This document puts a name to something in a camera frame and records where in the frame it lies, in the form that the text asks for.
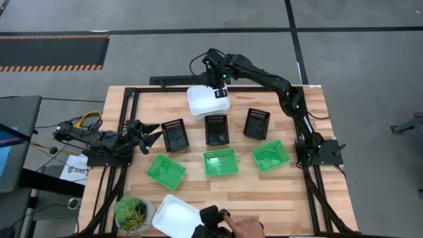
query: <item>human hand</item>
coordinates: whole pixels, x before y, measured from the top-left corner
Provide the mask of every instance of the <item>human hand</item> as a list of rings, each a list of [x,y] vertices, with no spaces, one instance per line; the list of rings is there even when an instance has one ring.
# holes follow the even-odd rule
[[[254,218],[235,223],[228,215],[223,215],[224,220],[235,234],[235,238],[265,238],[263,227]]]

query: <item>gray carpet floor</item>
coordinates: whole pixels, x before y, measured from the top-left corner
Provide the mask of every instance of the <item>gray carpet floor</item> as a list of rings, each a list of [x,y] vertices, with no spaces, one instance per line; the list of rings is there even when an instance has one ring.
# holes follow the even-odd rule
[[[297,27],[423,26],[419,0],[291,2]],[[11,0],[0,17],[0,32],[288,26],[285,4],[277,0]],[[415,131],[393,135],[390,126],[423,112],[423,31],[299,33],[299,41],[309,84],[323,86],[335,135],[347,145],[342,154],[360,231],[421,237],[423,138]],[[301,83],[289,32],[116,35],[102,70],[0,73],[0,97],[104,100],[110,85],[189,75],[189,61],[210,47],[244,54],[255,65]],[[195,71],[202,69],[194,65]],[[37,126],[102,107],[43,100]],[[34,139],[55,144],[52,129],[40,130]],[[25,167],[37,169],[48,159],[30,149]],[[75,218],[47,220],[37,225],[34,237],[69,235],[74,228]]]

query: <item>black basket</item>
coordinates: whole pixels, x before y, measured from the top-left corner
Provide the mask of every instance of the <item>black basket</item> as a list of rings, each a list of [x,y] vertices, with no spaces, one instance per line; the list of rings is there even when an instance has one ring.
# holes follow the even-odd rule
[[[244,136],[253,139],[266,139],[270,112],[250,108],[244,126]]]
[[[207,145],[225,145],[229,143],[226,115],[206,116],[204,121],[206,122]]]
[[[162,123],[161,130],[165,139],[167,152],[186,149],[190,146],[188,136],[186,136],[184,120],[182,118]]]

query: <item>green basket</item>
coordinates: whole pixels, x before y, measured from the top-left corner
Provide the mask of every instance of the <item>green basket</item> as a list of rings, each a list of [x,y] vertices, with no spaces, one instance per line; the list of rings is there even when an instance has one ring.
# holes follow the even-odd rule
[[[238,172],[235,149],[207,151],[203,154],[206,176],[227,175]]]
[[[253,149],[251,152],[262,173],[283,165],[290,160],[282,142],[278,139]]]
[[[175,190],[185,174],[186,168],[168,157],[158,154],[147,175],[152,179]]]

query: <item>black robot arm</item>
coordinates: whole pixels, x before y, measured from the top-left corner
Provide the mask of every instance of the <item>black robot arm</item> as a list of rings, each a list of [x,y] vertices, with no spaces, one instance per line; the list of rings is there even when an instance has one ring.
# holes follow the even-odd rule
[[[151,147],[162,134],[162,132],[151,133],[159,126],[159,124],[146,125],[139,120],[128,120],[124,133],[100,132],[96,128],[87,130],[76,128],[72,122],[66,121],[59,123],[53,136],[60,142],[75,140],[84,143],[89,148],[82,151],[89,158],[88,166],[104,166],[109,161],[117,161],[117,165],[127,165],[127,161],[132,159],[135,146],[138,146],[144,155],[149,153],[147,147]]]
[[[293,118],[295,125],[303,134],[307,154],[311,158],[320,156],[325,141],[320,133],[314,131],[308,119],[302,91],[292,87],[288,80],[257,68],[241,54],[224,54],[220,50],[211,48],[205,54],[202,62],[207,68],[206,72],[202,73],[204,84],[213,89],[219,89],[215,93],[216,98],[227,96],[227,92],[222,88],[228,78],[250,79],[274,91],[278,95],[279,104],[284,113]]]

